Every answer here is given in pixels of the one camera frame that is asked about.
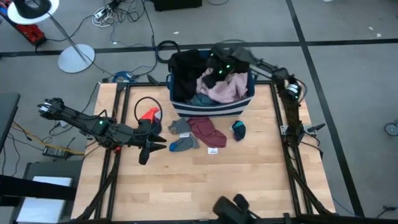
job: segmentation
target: gray sock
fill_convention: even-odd
[[[192,134],[190,134],[187,138],[180,138],[179,140],[170,144],[169,150],[170,152],[182,152],[190,148],[199,148],[198,141],[192,136]]]
[[[177,121],[173,121],[168,128],[172,134],[181,134],[191,131],[191,127],[189,126],[187,121],[183,118],[180,118]]]

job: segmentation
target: maroon sock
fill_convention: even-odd
[[[191,126],[193,135],[208,147],[225,147],[226,136],[215,129],[210,118],[190,118],[187,122]]]

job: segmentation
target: wooden tabletop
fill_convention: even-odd
[[[115,94],[116,84],[101,84],[95,114],[102,110],[111,114]],[[179,136],[170,134],[167,126],[179,117],[169,101],[166,87],[132,87],[126,124],[137,127],[134,105],[144,96],[151,96],[162,105],[164,117],[160,135],[167,139],[165,144],[169,146]],[[123,100],[124,91],[116,115],[118,121]],[[154,102],[143,100],[137,107],[137,116],[154,106]],[[233,139],[233,133],[229,130],[237,119],[246,126],[246,137],[240,142]],[[300,119],[304,124],[311,123],[304,102],[300,107]],[[246,197],[251,210],[262,218],[282,217],[285,212],[294,216],[270,86],[256,85],[256,95],[241,116],[211,120],[215,128],[228,138],[226,147],[219,148],[218,154],[208,154],[208,147],[198,140],[199,149],[170,152],[167,148],[156,151],[150,154],[147,165],[142,166],[138,163],[138,148],[122,148],[113,221],[216,218],[211,209],[218,197],[224,195],[232,200],[238,193]],[[308,136],[303,138],[303,142],[316,145],[315,140]],[[96,147],[93,144],[86,153]],[[84,161],[72,218],[84,211],[98,190],[104,151],[99,148]],[[300,153],[308,186],[324,206],[334,212],[319,152],[301,144]],[[298,192],[302,211],[305,212],[301,191]],[[102,216],[106,214],[108,197],[109,189],[104,196]]]

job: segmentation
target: blue laundry basket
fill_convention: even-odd
[[[201,50],[200,55],[203,58],[208,58],[210,51]],[[246,93],[246,98],[233,103],[224,103],[221,105],[211,105],[211,106],[194,106],[188,103],[177,102],[173,97],[174,89],[174,74],[173,71],[166,78],[167,88],[170,90],[170,101],[173,104],[174,109],[177,114],[183,118],[191,117],[227,117],[227,116],[239,116],[250,103],[251,99],[254,97],[254,85],[255,81],[251,74],[251,70],[248,71],[248,92]]]

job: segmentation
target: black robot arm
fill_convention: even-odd
[[[299,105],[301,101],[299,98],[302,93],[302,87],[299,85],[299,81],[294,77],[294,75],[290,75],[286,68],[278,68],[275,65],[271,65],[259,58],[256,58],[250,50],[243,47],[223,49],[215,45],[211,49],[211,53],[221,60],[233,58],[241,62],[247,62],[248,64],[271,74],[269,78],[277,87],[278,94],[282,100],[286,113],[286,140],[290,146],[298,146],[304,137],[305,131],[303,124],[299,119]]]
[[[76,127],[84,135],[93,136],[100,146],[110,150],[120,150],[123,146],[137,146],[141,149],[139,163],[145,165],[149,153],[164,149],[166,146],[154,142],[166,142],[158,135],[152,134],[152,123],[149,119],[140,119],[137,129],[125,124],[118,124],[108,117],[106,111],[99,115],[89,116],[64,105],[60,98],[45,100],[38,105],[41,117],[50,120],[60,120]]]

